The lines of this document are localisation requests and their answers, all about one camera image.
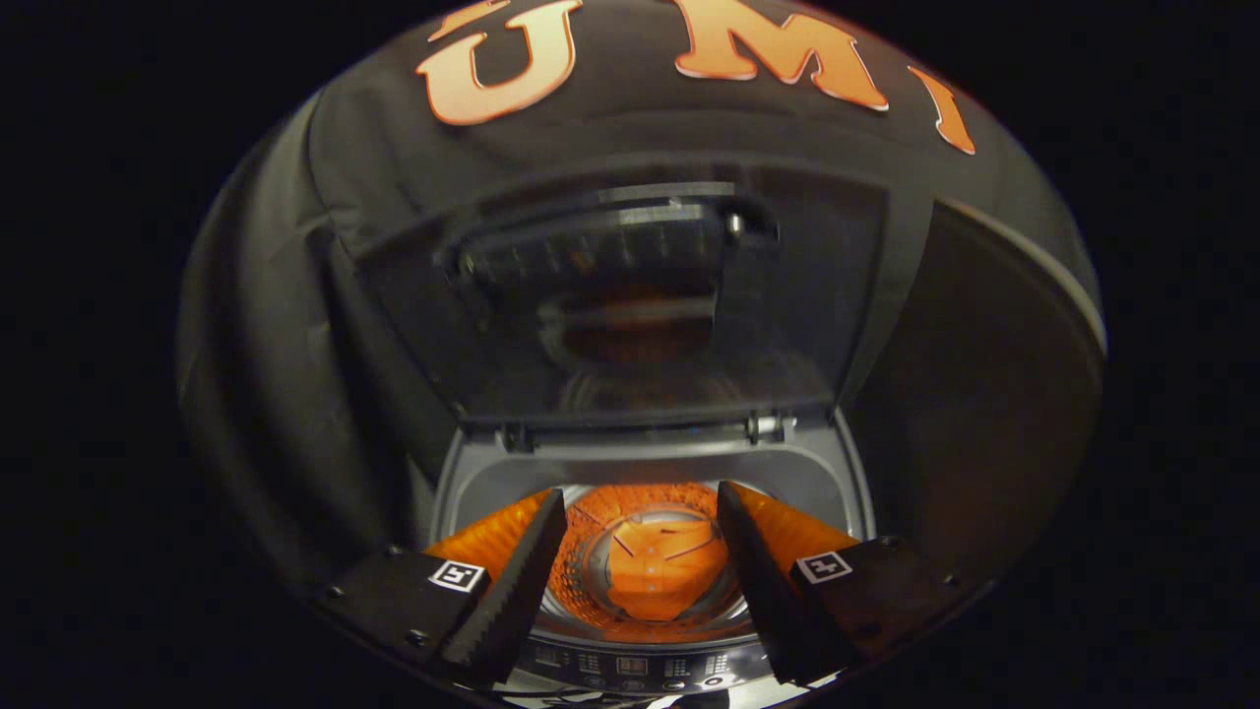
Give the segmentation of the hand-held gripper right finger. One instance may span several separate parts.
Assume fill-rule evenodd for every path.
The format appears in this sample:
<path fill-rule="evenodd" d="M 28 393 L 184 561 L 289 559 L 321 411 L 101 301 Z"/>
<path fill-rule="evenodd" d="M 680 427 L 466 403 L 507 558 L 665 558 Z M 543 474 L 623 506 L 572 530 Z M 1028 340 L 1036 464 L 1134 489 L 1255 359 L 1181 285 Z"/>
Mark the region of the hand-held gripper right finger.
<path fill-rule="evenodd" d="M 719 484 L 717 521 L 779 683 L 866 672 L 971 599 L 966 576 L 908 540 L 859 542 L 743 484 Z"/>

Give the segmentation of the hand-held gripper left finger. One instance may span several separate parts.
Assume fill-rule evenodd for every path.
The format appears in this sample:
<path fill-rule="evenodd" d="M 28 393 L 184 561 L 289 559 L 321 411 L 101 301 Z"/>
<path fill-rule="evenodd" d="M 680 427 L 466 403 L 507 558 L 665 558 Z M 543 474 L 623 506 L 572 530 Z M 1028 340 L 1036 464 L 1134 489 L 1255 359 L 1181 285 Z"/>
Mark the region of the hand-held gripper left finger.
<path fill-rule="evenodd" d="M 544 489 L 423 550 L 370 553 L 312 602 L 420 678 L 489 689 L 517 666 L 566 531 L 563 492 Z"/>

